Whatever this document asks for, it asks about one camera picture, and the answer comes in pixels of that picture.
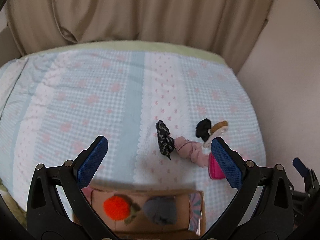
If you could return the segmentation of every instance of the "blue textured pad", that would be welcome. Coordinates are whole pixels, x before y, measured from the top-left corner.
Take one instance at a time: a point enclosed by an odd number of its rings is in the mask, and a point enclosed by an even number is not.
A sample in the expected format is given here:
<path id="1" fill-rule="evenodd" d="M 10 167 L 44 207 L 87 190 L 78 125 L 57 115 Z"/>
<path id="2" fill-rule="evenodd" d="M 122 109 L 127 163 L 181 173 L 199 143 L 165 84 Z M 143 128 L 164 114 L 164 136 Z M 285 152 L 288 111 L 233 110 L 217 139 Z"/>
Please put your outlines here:
<path id="1" fill-rule="evenodd" d="M 78 187 L 87 187 L 108 152 L 108 140 L 103 137 L 77 172 Z"/>
<path id="2" fill-rule="evenodd" d="M 296 168 L 301 177 L 306 178 L 308 176 L 309 170 L 299 158 L 294 158 L 292 165 Z"/>
<path id="3" fill-rule="evenodd" d="M 240 189 L 242 187 L 242 173 L 234 163 L 228 152 L 215 138 L 211 143 L 211 152 L 223 170 L 231 187 Z"/>

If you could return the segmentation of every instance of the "pink object in box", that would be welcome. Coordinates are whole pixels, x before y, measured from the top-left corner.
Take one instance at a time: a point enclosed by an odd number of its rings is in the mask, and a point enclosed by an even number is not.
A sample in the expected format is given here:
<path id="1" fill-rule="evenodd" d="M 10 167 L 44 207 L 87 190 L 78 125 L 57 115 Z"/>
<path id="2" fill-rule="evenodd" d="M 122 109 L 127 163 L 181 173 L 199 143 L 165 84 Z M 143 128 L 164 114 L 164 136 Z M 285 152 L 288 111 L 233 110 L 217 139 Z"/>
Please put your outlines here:
<path id="1" fill-rule="evenodd" d="M 226 177 L 212 153 L 209 154 L 208 170 L 210 179 L 224 179 Z"/>

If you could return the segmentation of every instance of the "blue gripper pad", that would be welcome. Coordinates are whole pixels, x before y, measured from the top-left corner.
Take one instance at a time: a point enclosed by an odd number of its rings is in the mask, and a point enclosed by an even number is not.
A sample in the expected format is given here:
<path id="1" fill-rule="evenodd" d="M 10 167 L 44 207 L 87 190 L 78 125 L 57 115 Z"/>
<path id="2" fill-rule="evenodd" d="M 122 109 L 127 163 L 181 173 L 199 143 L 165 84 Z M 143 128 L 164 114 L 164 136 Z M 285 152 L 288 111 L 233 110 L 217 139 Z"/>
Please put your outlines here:
<path id="1" fill-rule="evenodd" d="M 232 188 L 240 189 L 246 169 L 244 160 L 235 151 L 232 151 L 221 137 L 212 140 L 211 152 L 217 160 Z"/>
<path id="2" fill-rule="evenodd" d="M 87 187 L 108 152 L 108 140 L 98 136 L 87 150 L 75 159 L 73 174 L 80 189 Z"/>
<path id="3" fill-rule="evenodd" d="M 296 168 L 301 177 L 308 177 L 309 169 L 303 164 L 303 162 L 299 158 L 294 158 L 294 160 L 292 161 L 292 165 Z"/>

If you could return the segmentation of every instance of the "black scrunchie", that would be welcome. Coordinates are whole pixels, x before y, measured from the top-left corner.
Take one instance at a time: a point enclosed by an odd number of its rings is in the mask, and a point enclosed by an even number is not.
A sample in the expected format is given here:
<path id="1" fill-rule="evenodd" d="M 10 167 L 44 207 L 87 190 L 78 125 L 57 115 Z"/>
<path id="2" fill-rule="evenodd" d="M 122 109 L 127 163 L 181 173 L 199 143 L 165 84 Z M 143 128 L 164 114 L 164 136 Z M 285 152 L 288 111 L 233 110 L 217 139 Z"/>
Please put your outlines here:
<path id="1" fill-rule="evenodd" d="M 210 134 L 208 133 L 209 129 L 211 129 L 211 121 L 208 118 L 203 119 L 197 124 L 196 137 L 201 137 L 202 140 L 206 142 L 210 137 Z"/>
<path id="2" fill-rule="evenodd" d="M 169 136 L 170 132 L 167 126 L 159 120 L 156 123 L 157 136 L 158 136 L 158 145 L 162 155 L 167 156 L 169 160 L 170 153 L 174 150 L 174 139 Z"/>

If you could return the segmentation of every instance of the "pink case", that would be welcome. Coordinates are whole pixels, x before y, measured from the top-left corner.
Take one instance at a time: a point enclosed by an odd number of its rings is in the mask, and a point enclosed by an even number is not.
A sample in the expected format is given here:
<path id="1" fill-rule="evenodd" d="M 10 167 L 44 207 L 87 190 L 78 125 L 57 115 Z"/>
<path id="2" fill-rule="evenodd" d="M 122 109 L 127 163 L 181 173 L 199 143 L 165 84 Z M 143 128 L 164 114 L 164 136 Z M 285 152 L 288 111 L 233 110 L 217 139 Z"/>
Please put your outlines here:
<path id="1" fill-rule="evenodd" d="M 208 170 L 210 179 L 224 179 L 226 177 L 212 153 L 209 154 Z"/>

